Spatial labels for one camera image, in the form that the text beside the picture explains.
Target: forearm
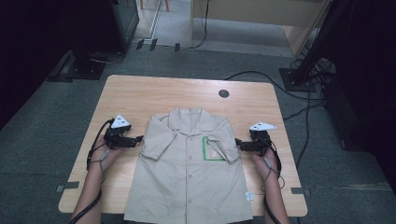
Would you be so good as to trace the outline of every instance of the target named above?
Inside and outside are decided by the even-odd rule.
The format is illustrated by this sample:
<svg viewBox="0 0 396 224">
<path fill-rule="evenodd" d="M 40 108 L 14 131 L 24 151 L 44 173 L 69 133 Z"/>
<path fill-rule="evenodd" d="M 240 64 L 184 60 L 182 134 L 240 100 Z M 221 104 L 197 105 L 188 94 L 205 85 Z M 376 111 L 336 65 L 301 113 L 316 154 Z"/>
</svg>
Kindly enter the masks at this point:
<svg viewBox="0 0 396 224">
<path fill-rule="evenodd" d="M 269 209 L 274 214 L 277 220 L 282 224 L 289 224 L 288 214 L 286 212 L 285 204 L 283 203 L 282 193 L 280 191 L 277 175 L 272 172 L 267 180 L 264 182 L 266 201 Z M 265 223 L 274 223 L 268 216 L 265 216 Z"/>
<path fill-rule="evenodd" d="M 90 205 L 98 196 L 102 183 L 102 172 L 99 163 L 93 163 L 85 177 L 84 187 L 72 218 Z M 77 223 L 101 223 L 101 200 L 91 208 Z"/>
</svg>

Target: shirt tag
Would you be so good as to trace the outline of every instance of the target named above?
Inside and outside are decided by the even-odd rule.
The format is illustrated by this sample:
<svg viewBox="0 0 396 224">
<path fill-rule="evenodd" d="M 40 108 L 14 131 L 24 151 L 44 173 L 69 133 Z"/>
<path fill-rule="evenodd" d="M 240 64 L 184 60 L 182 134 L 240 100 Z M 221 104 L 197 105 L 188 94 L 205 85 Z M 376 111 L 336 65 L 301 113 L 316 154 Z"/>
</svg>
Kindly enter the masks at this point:
<svg viewBox="0 0 396 224">
<path fill-rule="evenodd" d="M 246 196 L 247 196 L 247 201 L 248 201 L 248 202 L 254 200 L 254 194 L 253 194 L 252 192 L 246 192 L 245 194 L 246 194 Z"/>
</svg>

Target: black cable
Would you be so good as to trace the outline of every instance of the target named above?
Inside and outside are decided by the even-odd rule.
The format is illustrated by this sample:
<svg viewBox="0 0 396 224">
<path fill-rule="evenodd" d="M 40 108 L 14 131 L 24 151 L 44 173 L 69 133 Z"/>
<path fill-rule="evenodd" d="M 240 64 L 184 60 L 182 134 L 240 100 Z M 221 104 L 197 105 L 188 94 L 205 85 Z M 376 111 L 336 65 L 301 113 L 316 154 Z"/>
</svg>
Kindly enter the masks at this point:
<svg viewBox="0 0 396 224">
<path fill-rule="evenodd" d="M 130 46 L 129 46 L 129 48 L 131 48 L 131 47 L 133 47 L 133 46 L 136 46 L 136 45 L 138 45 L 138 43 L 133 43 L 133 44 L 131 44 Z M 150 46 L 151 44 L 142 44 L 142 46 Z M 161 47 L 161 48 L 174 48 L 175 46 L 170 46 L 170 45 L 156 45 L 156 48 L 159 48 L 159 47 Z"/>
<path fill-rule="evenodd" d="M 297 70 L 302 61 L 303 61 L 303 59 L 294 60 L 293 62 L 290 63 L 290 69 Z M 332 69 L 331 61 L 325 62 L 323 59 L 320 59 L 319 61 L 312 63 L 309 66 L 309 68 L 305 72 L 304 81 L 306 82 L 308 80 L 311 80 L 314 77 L 317 77 L 316 73 L 318 73 L 318 72 L 330 72 L 331 69 Z"/>
<path fill-rule="evenodd" d="M 265 77 L 267 77 L 276 87 L 278 87 L 280 90 L 282 90 L 283 92 L 285 92 L 287 95 L 292 96 L 292 97 L 297 98 L 297 99 L 301 99 L 301 100 L 308 100 L 308 98 L 301 97 L 301 96 L 294 95 L 294 94 L 291 94 L 291 93 L 287 92 L 287 91 L 284 90 L 282 87 L 280 87 L 277 83 L 275 83 L 268 75 L 265 75 L 264 73 L 259 72 L 259 71 L 245 71 L 245 72 L 240 72 L 240 73 L 237 73 L 237 74 L 232 75 L 232 76 L 230 76 L 230 77 L 227 77 L 227 78 L 225 78 L 224 80 L 229 80 L 229 79 L 231 79 L 231 78 L 233 78 L 233 77 L 237 77 L 237 76 L 240 76 L 240 75 L 243 75 L 243 74 L 246 74 L 246 73 L 260 74 L 260 75 L 262 75 L 262 76 L 265 76 Z M 309 99 L 309 100 L 312 100 L 312 101 L 322 101 L 323 99 Z"/>
<path fill-rule="evenodd" d="M 118 62 L 119 60 L 121 60 L 124 56 L 125 56 L 125 54 L 122 53 L 121 56 L 120 56 L 118 59 L 116 59 L 116 60 L 114 60 L 114 61 L 108 61 L 108 62 L 104 62 L 104 61 L 100 61 L 100 60 L 95 60 L 95 59 L 90 59 L 90 60 L 93 61 L 93 62 L 96 62 L 96 63 L 111 64 L 111 63 L 117 63 L 117 62 Z"/>
<path fill-rule="evenodd" d="M 84 208 L 80 213 L 78 213 L 70 222 L 69 224 L 75 224 L 77 223 L 85 214 L 87 214 L 88 211 L 90 211 L 100 200 L 102 197 L 102 189 L 99 189 L 99 193 L 96 196 L 95 200 L 93 200 L 92 203 L 90 203 L 86 208 Z"/>
<path fill-rule="evenodd" d="M 324 72 L 324 71 L 317 71 L 316 74 L 310 76 L 309 78 L 314 78 L 314 77 L 334 77 L 334 76 L 335 76 L 334 73 Z"/>
<path fill-rule="evenodd" d="M 309 108 L 315 108 L 315 107 L 318 107 L 318 106 L 320 106 L 320 105 L 322 105 L 322 104 L 317 104 L 317 105 L 311 105 L 311 106 L 309 106 Z M 307 107 L 304 107 L 303 109 L 301 109 L 299 112 L 297 112 L 297 113 L 295 113 L 295 114 L 292 114 L 292 115 L 290 115 L 290 116 L 288 116 L 288 117 L 285 117 L 285 118 L 283 118 L 283 121 L 286 121 L 286 120 L 288 120 L 288 119 L 292 119 L 292 118 L 294 118 L 294 117 L 296 117 L 296 116 L 299 116 L 301 113 L 303 113 L 303 111 L 305 111 L 307 109 Z"/>
<path fill-rule="evenodd" d="M 264 181 L 262 181 L 262 186 L 260 187 L 260 190 L 261 190 L 264 194 L 265 194 L 265 190 L 262 189 L 262 187 L 264 187 L 264 182 L 265 182 L 265 180 L 267 180 L 267 178 L 270 176 L 270 174 L 271 174 L 273 171 L 276 173 L 276 175 L 277 175 L 278 178 L 282 179 L 282 187 L 280 187 L 280 188 L 281 188 L 281 189 L 285 188 L 286 181 L 285 181 L 285 179 L 283 178 L 283 176 L 282 176 L 281 174 L 279 174 L 276 170 L 274 170 L 274 168 L 270 168 L 270 172 L 268 173 L 267 177 L 265 177 Z"/>
<path fill-rule="evenodd" d="M 303 150 L 301 151 L 297 162 L 296 162 L 296 169 L 298 170 L 298 167 L 300 165 L 300 161 L 302 156 L 305 153 L 306 147 L 308 146 L 308 141 L 309 141 L 309 122 L 308 122 L 308 115 L 309 115 L 309 108 L 310 108 L 310 102 L 311 100 L 309 99 L 311 96 L 311 88 L 314 87 L 318 82 L 312 83 L 311 86 L 309 87 L 309 92 L 308 92 L 308 106 L 306 107 L 306 113 L 305 113 L 305 128 L 306 128 L 306 138 L 305 138 L 305 143 L 303 146 Z"/>
<path fill-rule="evenodd" d="M 207 12 L 208 12 L 208 10 L 209 10 L 209 0 L 207 0 L 207 2 L 206 2 L 204 37 L 202 38 L 201 42 L 197 46 L 191 47 L 189 49 L 198 49 L 206 42 L 206 39 L 207 39 Z"/>
<path fill-rule="evenodd" d="M 138 44 L 139 44 L 139 42 L 137 42 L 137 43 L 130 43 L 129 46 L 128 46 L 128 48 L 131 48 L 131 47 L 136 46 L 136 45 L 138 45 Z"/>
<path fill-rule="evenodd" d="M 99 160 L 99 161 L 91 161 L 91 158 L 92 158 L 93 152 L 96 151 L 99 147 L 102 147 L 102 146 L 105 144 L 105 143 L 103 143 L 101 146 L 95 147 L 96 142 L 98 141 L 99 136 L 100 136 L 102 130 L 106 127 L 106 125 L 107 125 L 108 123 L 111 124 L 113 121 L 114 121 L 114 119 L 109 119 L 109 120 L 107 120 L 107 121 L 102 125 L 102 127 L 100 128 L 98 134 L 97 134 L 96 137 L 95 137 L 95 140 L 93 141 L 93 144 L 92 144 L 92 146 L 91 146 L 91 150 L 89 151 L 88 157 L 87 157 L 87 170 L 90 169 L 90 165 L 91 165 L 92 163 L 94 163 L 94 162 L 99 162 L 99 163 L 100 163 L 100 169 L 101 169 L 101 172 L 102 172 L 102 184 L 103 184 L 103 182 L 105 182 L 105 176 L 104 176 L 103 167 L 102 167 L 102 160 Z M 79 212 L 79 213 L 69 222 L 69 224 L 74 224 L 74 223 L 78 222 L 85 214 L 87 214 L 88 211 L 90 211 L 90 210 L 99 202 L 101 196 L 102 196 L 102 189 L 99 189 L 98 196 L 96 196 L 95 200 L 93 200 L 92 203 L 90 203 L 86 208 L 84 208 L 81 212 Z"/>
<path fill-rule="evenodd" d="M 268 206 L 266 195 L 264 195 L 263 203 L 264 203 L 265 211 L 267 212 L 268 216 L 275 222 L 275 224 L 280 224 L 279 220 L 277 220 L 277 218 L 274 216 L 274 214 L 271 212 L 271 209 Z"/>
</svg>

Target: robotic hand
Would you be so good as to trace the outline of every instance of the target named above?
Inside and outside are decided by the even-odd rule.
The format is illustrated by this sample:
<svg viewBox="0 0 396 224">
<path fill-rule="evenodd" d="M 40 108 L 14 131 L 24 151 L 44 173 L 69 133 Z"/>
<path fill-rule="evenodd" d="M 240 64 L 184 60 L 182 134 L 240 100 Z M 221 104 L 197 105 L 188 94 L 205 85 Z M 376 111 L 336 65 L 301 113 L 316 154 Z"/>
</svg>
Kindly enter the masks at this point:
<svg viewBox="0 0 396 224">
<path fill-rule="evenodd" d="M 91 147 L 90 152 L 87 157 L 87 170 L 91 164 L 92 154 L 97 149 L 95 148 L 96 141 L 102 130 L 105 128 L 107 124 L 110 124 L 110 127 L 107 128 L 104 139 L 105 144 L 110 149 L 116 149 L 116 147 L 136 147 L 137 143 L 143 140 L 143 135 L 137 136 L 136 138 L 125 137 L 123 134 L 131 130 L 132 125 L 126 121 L 121 115 L 117 115 L 115 119 L 110 119 L 105 122 L 105 124 L 100 129 L 99 133 L 96 136 L 95 141 Z"/>
<path fill-rule="evenodd" d="M 271 137 L 268 134 L 268 129 L 275 129 L 276 126 L 269 125 L 266 123 L 259 122 L 249 129 L 249 134 L 251 138 L 251 142 L 242 142 L 240 139 L 235 138 L 235 143 L 242 151 L 253 151 L 253 152 L 260 152 L 260 156 L 262 157 L 266 150 L 270 148 L 276 157 L 276 166 L 277 172 L 280 175 L 280 171 L 282 169 L 282 164 L 280 162 L 280 158 L 277 155 L 276 147 L 273 148 L 274 143 L 271 141 Z M 268 167 L 271 168 L 271 163 L 264 158 Z"/>
</svg>

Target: wooden table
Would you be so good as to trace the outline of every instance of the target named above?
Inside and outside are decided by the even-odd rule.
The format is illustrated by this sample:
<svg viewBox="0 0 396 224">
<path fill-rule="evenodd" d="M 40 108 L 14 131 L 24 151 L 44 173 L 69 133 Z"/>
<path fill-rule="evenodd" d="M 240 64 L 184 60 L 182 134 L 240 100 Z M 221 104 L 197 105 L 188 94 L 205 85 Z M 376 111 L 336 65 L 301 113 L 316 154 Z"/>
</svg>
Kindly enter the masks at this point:
<svg viewBox="0 0 396 224">
<path fill-rule="evenodd" d="M 220 90 L 230 93 L 219 96 Z M 233 125 L 236 138 L 250 141 L 248 128 L 263 121 L 277 126 L 268 131 L 275 142 L 282 161 L 285 187 L 282 195 L 290 217 L 303 217 L 307 213 L 303 194 L 293 194 L 292 188 L 300 188 L 300 180 L 291 154 L 288 136 L 280 114 L 274 87 L 269 83 L 217 81 L 168 77 L 111 76 L 103 89 L 93 113 L 76 163 L 68 179 L 79 181 L 78 189 L 65 189 L 59 204 L 64 213 L 72 213 L 82 191 L 86 172 L 86 159 L 92 142 L 103 123 L 122 114 L 132 129 L 125 136 L 144 135 L 153 114 L 168 113 L 175 107 L 201 107 L 209 113 L 227 117 Z M 106 172 L 102 186 L 102 211 L 123 214 L 134 177 L 134 168 L 140 147 L 131 148 L 113 163 Z M 263 216 L 261 178 L 250 156 L 242 152 L 242 162 L 248 190 L 255 194 L 251 202 L 253 216 Z"/>
</svg>

